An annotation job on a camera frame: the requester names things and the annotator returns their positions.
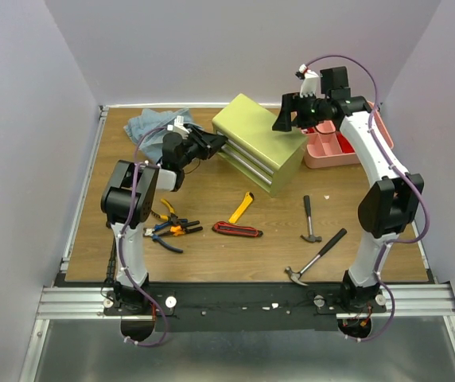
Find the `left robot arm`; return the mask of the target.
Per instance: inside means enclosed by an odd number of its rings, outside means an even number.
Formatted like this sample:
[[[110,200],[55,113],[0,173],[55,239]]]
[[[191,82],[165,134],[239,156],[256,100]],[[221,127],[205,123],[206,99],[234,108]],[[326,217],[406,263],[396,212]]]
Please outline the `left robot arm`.
[[[194,123],[174,120],[155,127],[139,138],[140,149],[148,138],[161,139],[156,162],[120,160],[103,192],[100,208],[113,232],[113,244],[104,285],[113,291],[105,296],[113,309],[143,313],[154,301],[143,290],[149,272],[144,260],[143,231],[158,190],[176,192],[185,179],[185,167],[217,154],[228,139],[204,131]]]

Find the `green metal tool chest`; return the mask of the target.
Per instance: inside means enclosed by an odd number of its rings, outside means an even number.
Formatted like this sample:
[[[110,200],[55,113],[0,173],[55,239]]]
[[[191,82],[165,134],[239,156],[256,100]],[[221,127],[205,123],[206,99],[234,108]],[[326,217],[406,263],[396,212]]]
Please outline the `green metal tool chest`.
[[[276,197],[296,175],[307,136],[300,131],[273,131],[277,115],[238,94],[213,119],[213,131],[224,136],[220,156]]]

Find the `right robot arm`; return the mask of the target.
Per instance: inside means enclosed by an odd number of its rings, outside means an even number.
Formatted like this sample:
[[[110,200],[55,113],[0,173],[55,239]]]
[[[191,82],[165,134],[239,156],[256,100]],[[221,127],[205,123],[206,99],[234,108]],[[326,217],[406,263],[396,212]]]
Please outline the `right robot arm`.
[[[295,75],[302,81],[301,88],[282,96],[273,131],[331,122],[351,145],[367,175],[369,190],[358,207],[363,236],[338,294],[340,305],[355,312],[375,300],[383,286],[384,262],[392,245],[414,221],[423,202],[424,180],[420,174],[410,173],[387,145],[375,122],[376,105],[352,95],[346,67],[313,72],[303,64]]]

